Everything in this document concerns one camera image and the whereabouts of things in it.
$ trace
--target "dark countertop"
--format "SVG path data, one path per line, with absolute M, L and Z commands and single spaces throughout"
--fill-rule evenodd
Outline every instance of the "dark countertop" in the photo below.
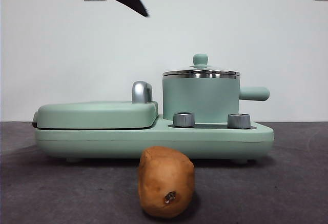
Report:
M 170 221 L 145 214 L 139 161 L 46 156 L 31 123 L 1 123 L 1 223 L 328 223 L 328 123 L 262 123 L 269 154 L 247 165 L 192 160 L 195 195 Z

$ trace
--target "mint green appliance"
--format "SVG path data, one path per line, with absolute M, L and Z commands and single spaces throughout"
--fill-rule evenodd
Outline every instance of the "mint green appliance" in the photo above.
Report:
M 205 58 L 205 55 L 194 57 L 196 62 Z M 208 68 L 205 63 L 203 67 L 203 70 Z M 166 82 L 169 78 L 163 80 L 164 115 L 158 115 L 151 85 L 140 81 L 132 86 L 131 101 L 44 105 L 33 119 L 36 143 L 46 154 L 67 161 L 140 158 L 143 149 L 150 146 L 174 148 L 189 158 L 231 159 L 239 163 L 268 153 L 274 141 L 273 130 L 251 122 L 250 116 L 239 114 L 236 107 L 239 99 L 268 98 L 266 88 L 243 90 L 239 88 L 238 78 L 218 76 L 198 76 L 193 85 L 185 86 L 185 79 L 192 78 L 172 78 L 173 87 Z M 183 95 L 179 94 L 179 87 L 185 89 L 181 90 Z M 207 91 L 215 88 L 212 91 L 222 94 L 228 92 L 224 98 L 213 102 L 221 105 L 221 109 L 209 106 L 209 102 L 203 101 L 207 96 L 199 92 L 196 92 L 199 104 L 187 100 L 186 96 L 191 97 L 195 87 Z

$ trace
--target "stainless steel lid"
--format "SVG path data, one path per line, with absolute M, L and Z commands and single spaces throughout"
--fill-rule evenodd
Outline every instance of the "stainless steel lid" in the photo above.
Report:
M 206 54 L 196 54 L 193 57 L 194 65 L 175 71 L 165 72 L 163 76 L 177 78 L 240 78 L 239 72 L 208 65 L 208 59 Z

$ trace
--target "potato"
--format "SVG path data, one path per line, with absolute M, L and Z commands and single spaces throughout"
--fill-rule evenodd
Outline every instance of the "potato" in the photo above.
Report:
M 181 152 L 154 146 L 145 149 L 138 168 L 140 205 L 148 214 L 172 218 L 182 213 L 194 192 L 194 165 Z

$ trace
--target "appliance base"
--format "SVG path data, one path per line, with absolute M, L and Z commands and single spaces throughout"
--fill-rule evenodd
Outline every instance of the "appliance base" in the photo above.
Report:
M 147 147 L 165 146 L 179 150 L 189 158 L 231 159 L 246 163 L 248 159 L 265 156 L 273 145 L 273 130 L 269 127 L 251 123 L 252 129 L 228 129 L 226 125 L 176 128 L 172 127 L 172 121 L 160 115 L 146 129 L 35 129 L 35 138 L 47 155 L 66 158 L 68 162 L 83 158 L 140 158 Z

